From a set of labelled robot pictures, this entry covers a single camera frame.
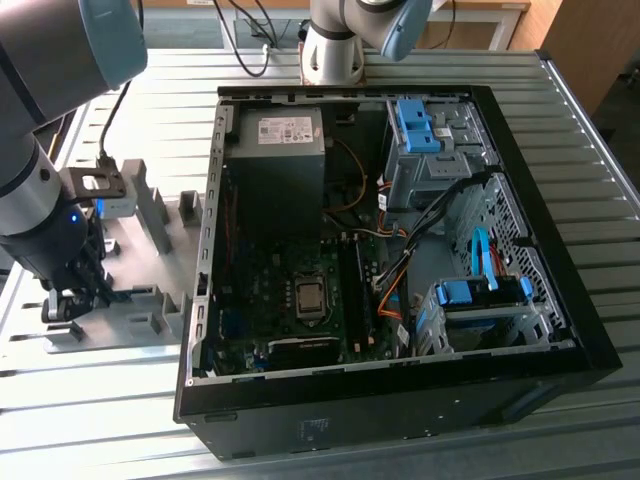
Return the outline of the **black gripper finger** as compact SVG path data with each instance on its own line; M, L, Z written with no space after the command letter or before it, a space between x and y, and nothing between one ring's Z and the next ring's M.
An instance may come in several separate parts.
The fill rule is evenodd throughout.
M71 322L89 313L94 308L94 294L84 289L76 289L71 295L52 289L43 302L41 320L45 324Z
M104 305L121 302L123 295L112 288L113 278L108 272L90 272L86 279L86 291L92 298L97 298Z

